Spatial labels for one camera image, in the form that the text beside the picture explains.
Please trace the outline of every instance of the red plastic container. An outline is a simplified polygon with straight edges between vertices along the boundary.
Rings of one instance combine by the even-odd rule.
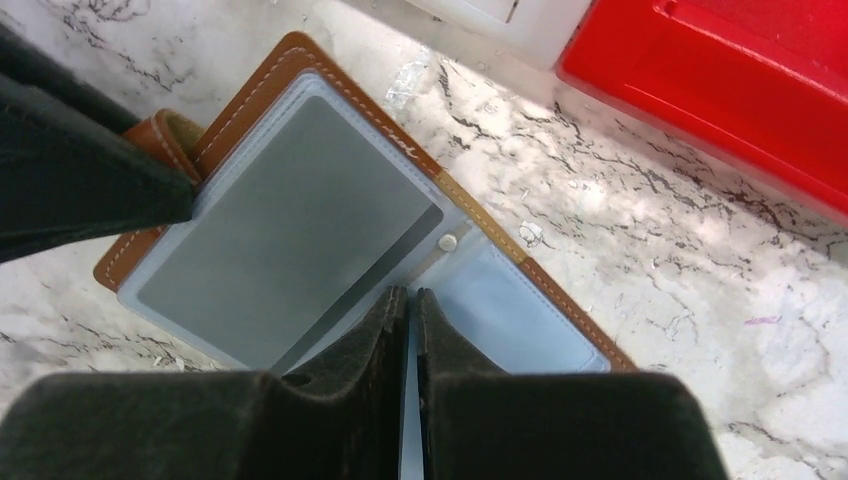
[[[848,220],[848,1],[598,0],[557,74]]]

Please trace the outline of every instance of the brown leather edge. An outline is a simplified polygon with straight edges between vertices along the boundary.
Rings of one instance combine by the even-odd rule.
[[[311,38],[301,32],[283,37],[268,58],[250,76],[247,83],[212,123],[197,143],[191,157],[204,177],[211,174],[235,148],[268,107],[288,85],[306,71],[320,73],[351,105],[378,130],[389,137],[409,159],[430,178],[442,167],[423,152],[374,101],[324,53]]]
[[[418,143],[383,112],[309,37],[300,32],[290,33],[283,38],[198,141],[189,158],[200,176],[208,178],[288,85],[302,72],[310,70],[323,75],[341,95],[351,101],[364,118],[384,132],[419,170],[436,182],[446,195],[468,213],[528,279],[610,359],[613,370],[626,371],[636,368],[574,300],[535,260],[527,256],[467,192],[447,172],[443,172]],[[112,289],[120,285],[158,237],[158,233],[155,236],[147,235],[148,233],[135,232],[126,239],[122,236],[101,261],[101,264],[112,264],[112,275],[107,275],[109,284],[103,281],[101,283]]]
[[[613,371],[636,370],[636,365],[621,351],[612,339],[604,333],[586,312],[545,272],[536,260],[528,257],[518,268],[527,275],[539,290],[571,320],[571,323],[592,342],[610,360]]]
[[[202,129],[170,110],[160,110],[124,133],[123,137],[155,160],[176,168],[188,175],[192,185],[200,185],[202,178],[194,169],[185,148],[196,139]],[[103,255],[94,267],[94,279],[112,291],[135,268],[150,246],[159,238],[163,228],[125,233]]]
[[[513,263],[518,265],[527,258],[527,252],[515,243],[515,240],[506,233],[506,230],[489,215],[485,208],[471,198],[471,195],[448,172],[439,173],[433,180],[442,192],[461,208]]]

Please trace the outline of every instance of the leather wallet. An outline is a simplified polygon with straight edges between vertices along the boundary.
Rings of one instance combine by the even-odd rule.
[[[507,372],[635,368],[304,34],[202,135],[160,112],[126,136],[192,178],[193,219],[121,236],[95,278],[213,357],[282,375],[402,285]]]

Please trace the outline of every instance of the small white speck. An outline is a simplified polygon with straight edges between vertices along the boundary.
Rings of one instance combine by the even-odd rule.
[[[518,236],[527,242],[527,248],[535,247],[542,243],[542,227],[530,222],[521,222],[518,227]]]
[[[442,238],[439,239],[439,248],[443,252],[452,252],[456,250],[457,244],[458,241],[456,239],[456,236],[451,235],[450,233],[448,233],[447,235],[443,235]]]

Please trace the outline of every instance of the white marble countertop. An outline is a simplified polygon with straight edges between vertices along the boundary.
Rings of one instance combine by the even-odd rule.
[[[0,21],[138,115],[200,123],[308,32],[515,238],[541,228],[531,255],[689,386],[731,478],[848,478],[845,228],[402,0],[0,0]],[[49,372],[219,368],[95,284],[111,241],[0,265],[0,411]]]

